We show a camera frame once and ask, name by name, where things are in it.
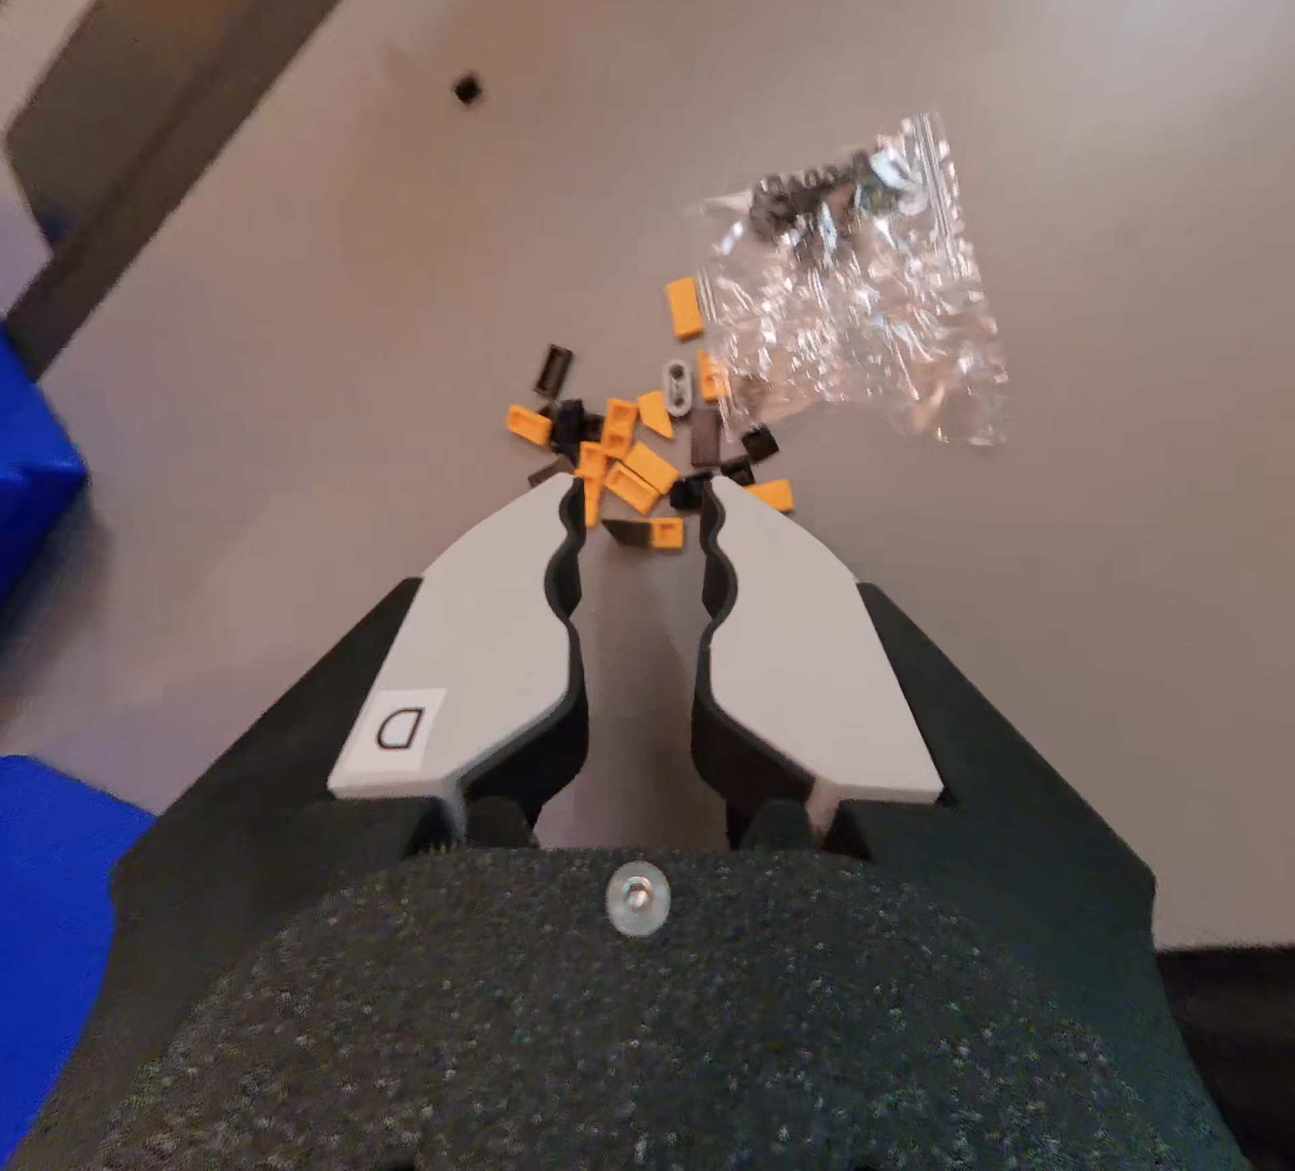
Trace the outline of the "heap of yellow black tiles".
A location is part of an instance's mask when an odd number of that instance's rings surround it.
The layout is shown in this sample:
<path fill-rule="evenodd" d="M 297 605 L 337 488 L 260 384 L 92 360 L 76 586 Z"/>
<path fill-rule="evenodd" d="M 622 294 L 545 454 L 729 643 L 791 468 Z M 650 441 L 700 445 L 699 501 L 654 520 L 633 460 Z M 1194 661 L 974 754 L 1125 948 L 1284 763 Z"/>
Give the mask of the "heap of yellow black tiles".
<path fill-rule="evenodd" d="M 787 477 L 760 480 L 758 468 L 780 443 L 768 423 L 737 414 L 731 368 L 708 339 L 704 284 L 683 276 L 662 292 L 675 342 L 695 352 L 668 357 L 656 387 L 629 399 L 584 400 L 568 391 L 575 350 L 550 342 L 532 402 L 510 403 L 505 429 L 545 451 L 526 474 L 528 491 L 572 481 L 588 532 L 604 530 L 622 547 L 679 553 L 712 482 L 733 482 L 780 515 L 792 515 L 797 501 Z"/>

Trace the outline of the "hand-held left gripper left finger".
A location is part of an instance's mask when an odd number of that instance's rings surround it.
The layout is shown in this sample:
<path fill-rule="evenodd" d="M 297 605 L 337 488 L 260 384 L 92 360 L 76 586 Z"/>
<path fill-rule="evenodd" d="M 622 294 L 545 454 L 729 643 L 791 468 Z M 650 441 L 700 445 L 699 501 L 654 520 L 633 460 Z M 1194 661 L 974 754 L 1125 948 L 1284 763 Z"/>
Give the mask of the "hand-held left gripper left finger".
<path fill-rule="evenodd" d="M 584 539 L 583 482 L 559 472 L 424 569 L 332 766 L 335 798 L 432 798 L 461 832 L 471 804 L 502 797 L 536 825 L 588 754 Z"/>

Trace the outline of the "clear plastic bag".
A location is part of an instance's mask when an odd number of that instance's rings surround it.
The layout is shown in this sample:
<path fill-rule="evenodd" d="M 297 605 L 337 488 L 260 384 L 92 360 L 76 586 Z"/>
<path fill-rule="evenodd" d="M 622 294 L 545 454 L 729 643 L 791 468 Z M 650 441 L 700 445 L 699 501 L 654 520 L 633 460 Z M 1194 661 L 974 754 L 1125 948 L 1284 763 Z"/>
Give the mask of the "clear plastic bag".
<path fill-rule="evenodd" d="M 943 445 L 1006 442 L 1006 354 L 938 111 L 688 217 L 730 431 L 853 404 Z"/>

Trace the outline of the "blue plastic bin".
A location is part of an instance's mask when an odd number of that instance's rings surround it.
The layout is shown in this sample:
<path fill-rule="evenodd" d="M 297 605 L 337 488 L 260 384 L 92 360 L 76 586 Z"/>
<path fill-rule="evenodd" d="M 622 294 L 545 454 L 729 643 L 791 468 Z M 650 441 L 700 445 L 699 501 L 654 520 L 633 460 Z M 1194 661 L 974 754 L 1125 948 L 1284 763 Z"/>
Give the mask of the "blue plastic bin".
<path fill-rule="evenodd" d="M 37 758 L 1 758 L 1 1162 L 86 1026 L 115 930 L 112 872 L 154 820 Z"/>
<path fill-rule="evenodd" d="M 1 334 L 1 604 L 89 482 L 86 461 Z"/>

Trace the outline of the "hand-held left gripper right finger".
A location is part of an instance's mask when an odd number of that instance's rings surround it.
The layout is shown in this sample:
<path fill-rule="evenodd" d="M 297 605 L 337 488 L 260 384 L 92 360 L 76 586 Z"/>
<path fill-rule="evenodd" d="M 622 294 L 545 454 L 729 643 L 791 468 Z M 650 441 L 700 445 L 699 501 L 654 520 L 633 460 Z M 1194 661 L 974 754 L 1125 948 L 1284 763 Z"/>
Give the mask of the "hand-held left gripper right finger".
<path fill-rule="evenodd" d="M 704 488 L 703 630 L 689 754 L 742 839 L 770 804 L 830 839 L 845 806 L 931 809 L 946 794 L 861 585 L 749 487 Z"/>

